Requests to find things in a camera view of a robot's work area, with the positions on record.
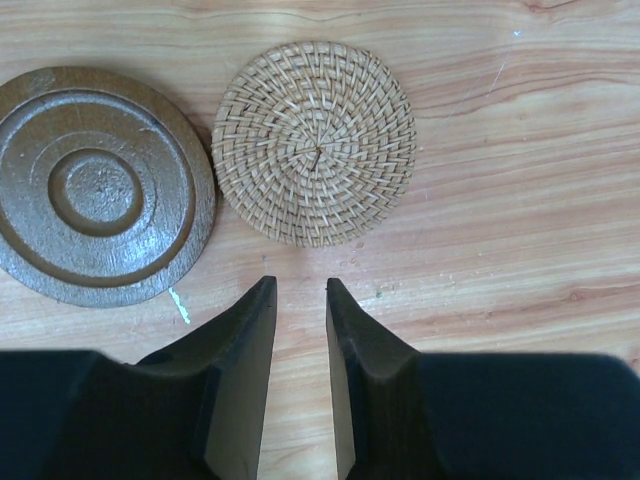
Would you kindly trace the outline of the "brown wooden coaster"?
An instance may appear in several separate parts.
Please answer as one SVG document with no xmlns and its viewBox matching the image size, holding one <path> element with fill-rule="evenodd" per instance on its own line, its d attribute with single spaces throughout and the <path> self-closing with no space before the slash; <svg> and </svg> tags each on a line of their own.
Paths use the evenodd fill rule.
<svg viewBox="0 0 640 480">
<path fill-rule="evenodd" d="M 1 267 L 92 308 L 146 301 L 203 252 L 215 183 L 191 123 L 145 83 L 46 67 L 1 87 Z"/>
</svg>

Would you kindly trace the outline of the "woven rattan coaster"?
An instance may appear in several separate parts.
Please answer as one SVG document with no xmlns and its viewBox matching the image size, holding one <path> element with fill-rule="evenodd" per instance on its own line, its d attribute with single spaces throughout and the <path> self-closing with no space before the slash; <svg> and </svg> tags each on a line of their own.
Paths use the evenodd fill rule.
<svg viewBox="0 0 640 480">
<path fill-rule="evenodd" d="M 408 97 L 372 53 L 299 41 L 256 56 L 233 78 L 212 128 L 230 207 L 297 247 L 355 240 L 406 192 L 416 149 Z"/>
</svg>

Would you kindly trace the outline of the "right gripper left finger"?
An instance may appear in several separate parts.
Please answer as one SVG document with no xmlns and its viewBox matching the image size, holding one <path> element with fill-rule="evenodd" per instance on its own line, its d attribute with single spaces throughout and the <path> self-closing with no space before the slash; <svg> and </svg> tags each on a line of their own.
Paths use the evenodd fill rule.
<svg viewBox="0 0 640 480">
<path fill-rule="evenodd" d="M 135 364 L 93 350 L 1 354 L 5 479 L 253 479 L 277 281 Z"/>
</svg>

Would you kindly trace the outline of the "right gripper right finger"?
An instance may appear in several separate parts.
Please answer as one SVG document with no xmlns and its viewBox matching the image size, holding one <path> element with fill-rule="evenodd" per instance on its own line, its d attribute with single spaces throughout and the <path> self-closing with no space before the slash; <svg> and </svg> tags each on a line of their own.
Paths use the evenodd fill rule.
<svg viewBox="0 0 640 480">
<path fill-rule="evenodd" d="M 421 352 L 326 287 L 342 479 L 635 479 L 639 378 L 584 353 Z"/>
</svg>

